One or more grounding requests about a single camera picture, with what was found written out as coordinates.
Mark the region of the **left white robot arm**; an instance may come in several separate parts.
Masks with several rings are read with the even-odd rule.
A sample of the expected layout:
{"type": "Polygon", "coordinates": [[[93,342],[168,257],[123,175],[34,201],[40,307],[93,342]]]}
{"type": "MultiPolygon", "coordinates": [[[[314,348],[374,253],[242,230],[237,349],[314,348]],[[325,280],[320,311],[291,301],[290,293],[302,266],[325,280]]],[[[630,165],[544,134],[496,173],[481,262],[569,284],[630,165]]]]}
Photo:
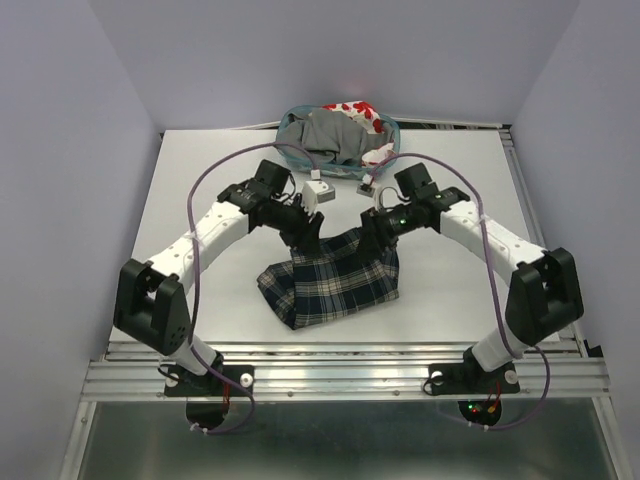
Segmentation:
{"type": "Polygon", "coordinates": [[[189,293],[200,293],[201,274],[257,227],[278,231],[288,247],[304,253],[319,249],[324,216],[317,207],[334,200],[335,190],[314,170],[287,199],[290,177],[287,168],[262,161],[251,178],[228,186],[166,249],[144,262],[130,259],[120,270],[115,328],[173,360],[199,393],[215,392],[223,373],[220,354],[195,334],[197,308],[187,304],[189,293]]]}

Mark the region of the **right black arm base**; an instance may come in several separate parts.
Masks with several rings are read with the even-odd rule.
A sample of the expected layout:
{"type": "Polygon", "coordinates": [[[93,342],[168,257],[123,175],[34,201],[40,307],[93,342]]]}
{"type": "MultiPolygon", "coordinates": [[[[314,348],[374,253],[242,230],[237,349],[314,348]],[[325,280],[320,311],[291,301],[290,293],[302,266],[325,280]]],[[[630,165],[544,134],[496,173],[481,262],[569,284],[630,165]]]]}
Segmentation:
{"type": "Polygon", "coordinates": [[[459,396],[458,408],[472,425],[495,427],[501,418],[502,397],[521,391],[512,362],[485,372],[473,362],[438,363],[428,366],[422,391],[431,397],[459,396]]]}

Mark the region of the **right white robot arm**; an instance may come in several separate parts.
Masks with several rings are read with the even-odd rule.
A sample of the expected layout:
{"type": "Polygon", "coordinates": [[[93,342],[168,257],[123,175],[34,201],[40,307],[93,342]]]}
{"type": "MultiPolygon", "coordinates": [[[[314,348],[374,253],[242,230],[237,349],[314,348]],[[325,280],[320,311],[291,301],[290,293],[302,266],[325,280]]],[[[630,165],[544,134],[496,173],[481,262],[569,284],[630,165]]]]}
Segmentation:
{"type": "Polygon", "coordinates": [[[502,279],[508,287],[506,304],[494,305],[496,329],[468,349],[461,363],[441,371],[441,386],[482,390],[512,360],[583,316],[576,263],[569,251],[547,250],[520,238],[486,215],[478,193],[439,188],[422,163],[396,173],[395,180],[400,202],[391,208],[383,207],[383,193],[373,176],[365,175],[358,186],[358,193],[374,201],[361,215],[361,257],[377,258],[402,235],[432,229],[482,260],[491,285],[502,279]]]}

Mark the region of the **grey skirt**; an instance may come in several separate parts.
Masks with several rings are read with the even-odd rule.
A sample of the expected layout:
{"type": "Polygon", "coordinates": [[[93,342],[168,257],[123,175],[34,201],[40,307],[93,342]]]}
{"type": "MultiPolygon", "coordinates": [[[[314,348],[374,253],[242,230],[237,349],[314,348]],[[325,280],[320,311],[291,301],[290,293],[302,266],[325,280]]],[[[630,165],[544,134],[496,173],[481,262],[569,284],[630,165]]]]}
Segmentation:
{"type": "Polygon", "coordinates": [[[374,148],[366,129],[340,112],[316,108],[302,116],[290,114],[288,121],[276,141],[303,148],[319,164],[357,164],[374,148]]]}

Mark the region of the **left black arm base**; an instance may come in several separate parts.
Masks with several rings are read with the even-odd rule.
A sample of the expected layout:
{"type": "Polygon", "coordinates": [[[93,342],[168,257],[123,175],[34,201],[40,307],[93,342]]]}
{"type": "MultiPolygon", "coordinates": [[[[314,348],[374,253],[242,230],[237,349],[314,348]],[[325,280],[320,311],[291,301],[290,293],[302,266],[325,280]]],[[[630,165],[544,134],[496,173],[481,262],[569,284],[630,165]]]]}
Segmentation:
{"type": "Polygon", "coordinates": [[[185,416],[192,431],[205,435],[231,433],[241,428],[253,413],[254,407],[250,406],[244,419],[233,420],[232,401],[249,396],[215,375],[205,373],[198,376],[170,363],[161,363],[157,372],[164,378],[165,397],[187,398],[185,416]]]}

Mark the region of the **navy plaid skirt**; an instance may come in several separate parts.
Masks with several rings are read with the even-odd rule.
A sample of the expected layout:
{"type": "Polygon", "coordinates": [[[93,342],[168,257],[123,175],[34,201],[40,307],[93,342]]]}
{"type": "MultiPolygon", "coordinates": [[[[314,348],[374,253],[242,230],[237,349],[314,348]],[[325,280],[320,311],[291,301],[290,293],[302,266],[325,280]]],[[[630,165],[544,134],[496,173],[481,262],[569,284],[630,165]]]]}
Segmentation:
{"type": "Polygon", "coordinates": [[[264,300],[284,325],[315,327],[399,298],[397,251],[363,262],[357,253],[360,236],[353,228],[324,238],[317,255],[292,250],[288,260],[257,277],[264,300]]]}

